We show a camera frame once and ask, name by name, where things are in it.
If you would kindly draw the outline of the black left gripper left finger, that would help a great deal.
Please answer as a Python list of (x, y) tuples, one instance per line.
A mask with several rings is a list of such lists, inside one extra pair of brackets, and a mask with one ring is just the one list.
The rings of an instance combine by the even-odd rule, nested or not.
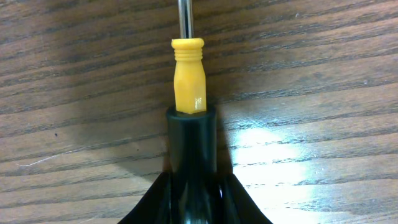
[(169, 224), (170, 174), (162, 172), (137, 205), (118, 224)]

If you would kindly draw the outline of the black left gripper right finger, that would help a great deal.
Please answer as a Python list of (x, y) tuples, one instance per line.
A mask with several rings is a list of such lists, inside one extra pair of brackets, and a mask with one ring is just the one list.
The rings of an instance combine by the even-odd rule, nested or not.
[(234, 174), (221, 179), (224, 224), (272, 224)]

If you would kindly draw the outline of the black yellow screwdriver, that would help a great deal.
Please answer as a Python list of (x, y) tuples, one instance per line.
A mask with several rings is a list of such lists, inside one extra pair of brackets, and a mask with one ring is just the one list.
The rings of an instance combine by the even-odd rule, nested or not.
[(216, 114), (206, 102), (204, 41), (193, 36), (192, 2), (178, 0), (180, 38), (175, 54), (175, 106), (167, 110), (170, 141), (171, 222), (217, 223)]

